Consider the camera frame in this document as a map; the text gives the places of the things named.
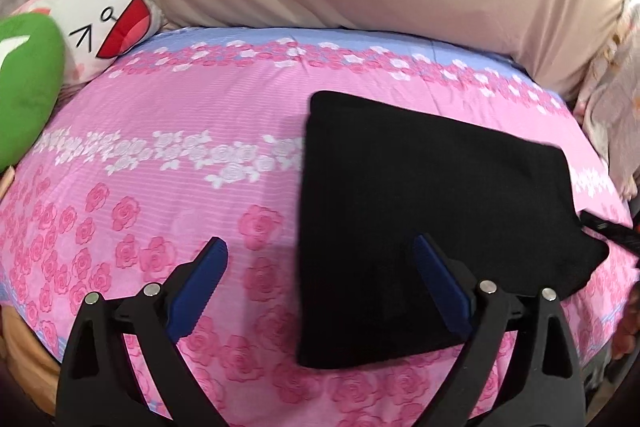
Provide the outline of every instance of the metal pin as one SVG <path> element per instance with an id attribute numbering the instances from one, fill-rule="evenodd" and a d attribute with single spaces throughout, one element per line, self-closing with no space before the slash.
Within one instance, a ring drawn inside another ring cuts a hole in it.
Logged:
<path id="1" fill-rule="evenodd" d="M 90 292 L 84 296 L 84 302 L 87 304 L 95 304 L 100 299 L 100 294 L 98 292 Z"/>
<path id="2" fill-rule="evenodd" d="M 491 295 L 492 293 L 496 293 L 496 291 L 498 290 L 498 286 L 496 285 L 496 283 L 487 279 L 481 281 L 479 286 L 481 291 L 483 291 L 484 293 L 489 293 L 489 295 Z"/>
<path id="3" fill-rule="evenodd" d="M 142 290 L 147 297 L 155 297 L 160 293 L 160 285 L 157 282 L 147 284 Z"/>
<path id="4" fill-rule="evenodd" d="M 542 290 L 542 296 L 549 302 L 555 301 L 558 298 L 558 294 L 556 294 L 556 292 L 551 288 L 544 288 Z"/>

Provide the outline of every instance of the blue gripper pad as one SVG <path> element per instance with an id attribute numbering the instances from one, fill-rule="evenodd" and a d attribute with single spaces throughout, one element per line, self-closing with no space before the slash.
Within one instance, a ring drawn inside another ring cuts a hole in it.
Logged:
<path id="1" fill-rule="evenodd" d="M 218 238 L 209 241 L 194 262 L 196 266 L 167 309 L 165 330 L 174 343 L 191 334 L 218 286 L 228 263 L 226 243 Z"/>
<path id="2" fill-rule="evenodd" d="M 429 295 L 449 331 L 466 340 L 472 332 L 471 304 L 436 249 L 419 235 L 414 240 L 414 258 Z"/>

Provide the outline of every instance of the mattress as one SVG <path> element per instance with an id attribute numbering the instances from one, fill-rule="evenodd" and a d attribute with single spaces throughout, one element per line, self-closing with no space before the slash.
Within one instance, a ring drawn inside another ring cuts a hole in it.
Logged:
<path id="1" fill-rule="evenodd" d="M 227 422 L 411 425 L 459 347 L 349 371 L 294 363 L 303 125 L 321 89 L 555 144 L 576 209 L 631 224 L 569 110 L 508 60 L 397 34 L 186 28 L 117 60 L 20 163 L 0 203 L 2 302 L 61 360 L 88 291 L 133 295 L 217 235 L 229 267 L 178 349 Z M 634 263 L 610 245 L 563 303 L 583 363 L 612 335 Z M 149 406 L 166 414 L 135 338 L 126 343 Z M 474 414 L 491 407 L 513 343 L 506 334 Z"/>

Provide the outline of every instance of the black fabric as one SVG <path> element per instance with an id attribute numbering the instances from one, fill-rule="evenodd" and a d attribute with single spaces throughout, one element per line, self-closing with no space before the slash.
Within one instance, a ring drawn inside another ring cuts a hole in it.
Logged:
<path id="1" fill-rule="evenodd" d="M 575 214 L 556 147 L 336 92 L 310 101 L 298 239 L 298 362 L 337 369 L 460 343 L 410 243 L 510 293 L 564 299 L 606 259 Z"/>

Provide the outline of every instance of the red mouth print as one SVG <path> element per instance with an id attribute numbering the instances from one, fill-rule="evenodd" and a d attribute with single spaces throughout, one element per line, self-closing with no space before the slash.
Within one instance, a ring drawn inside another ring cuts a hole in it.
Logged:
<path id="1" fill-rule="evenodd" d="M 138 44 L 149 31 L 151 13 L 143 0 L 133 0 L 104 39 L 98 58 L 115 58 Z"/>

